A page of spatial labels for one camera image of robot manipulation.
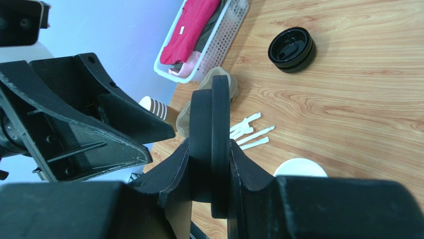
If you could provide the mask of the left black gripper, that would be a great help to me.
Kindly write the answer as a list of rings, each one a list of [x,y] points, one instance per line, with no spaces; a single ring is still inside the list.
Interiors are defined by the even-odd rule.
[[[83,181],[150,163],[146,145],[64,102],[29,63],[1,64],[0,163],[23,155],[42,180]]]

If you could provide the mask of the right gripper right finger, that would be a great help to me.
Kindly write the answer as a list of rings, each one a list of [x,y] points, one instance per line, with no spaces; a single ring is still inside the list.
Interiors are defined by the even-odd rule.
[[[277,198],[275,178],[230,141],[229,239],[275,239]]]

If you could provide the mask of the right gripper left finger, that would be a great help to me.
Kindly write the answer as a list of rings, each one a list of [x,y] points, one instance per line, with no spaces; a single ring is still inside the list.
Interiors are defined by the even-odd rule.
[[[142,239],[188,239],[192,198],[189,176],[189,140],[165,160],[129,184],[139,192],[137,205]]]

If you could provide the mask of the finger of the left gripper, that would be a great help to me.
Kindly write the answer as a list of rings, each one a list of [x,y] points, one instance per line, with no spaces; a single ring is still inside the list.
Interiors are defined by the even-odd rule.
[[[29,66],[64,102],[139,144],[175,137],[169,123],[140,106],[112,80],[95,53],[34,60]]]

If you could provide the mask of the single brown paper cup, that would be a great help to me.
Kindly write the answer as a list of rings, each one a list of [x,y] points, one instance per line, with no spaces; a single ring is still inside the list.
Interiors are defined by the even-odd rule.
[[[305,158],[293,158],[285,161],[275,170],[273,176],[328,177],[319,164]]]

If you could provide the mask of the single black cup lid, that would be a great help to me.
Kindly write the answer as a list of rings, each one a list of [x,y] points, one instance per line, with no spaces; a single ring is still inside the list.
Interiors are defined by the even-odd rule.
[[[228,217],[229,82],[212,78],[212,87],[192,94],[189,122],[189,169],[192,199],[209,203],[215,219]]]

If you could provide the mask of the stack of paper cups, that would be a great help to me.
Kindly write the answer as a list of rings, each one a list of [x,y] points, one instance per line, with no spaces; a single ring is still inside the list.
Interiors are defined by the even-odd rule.
[[[177,110],[149,96],[143,97],[139,101],[139,105],[144,107],[163,121],[169,123],[173,127],[175,132],[178,131],[176,127],[176,122],[177,117],[180,113]]]

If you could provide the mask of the stack of black lids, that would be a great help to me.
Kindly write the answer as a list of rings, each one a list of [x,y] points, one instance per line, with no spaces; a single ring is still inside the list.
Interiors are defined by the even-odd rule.
[[[317,54],[315,41],[302,27],[288,28],[270,43],[268,58],[282,72],[294,74],[308,68]]]

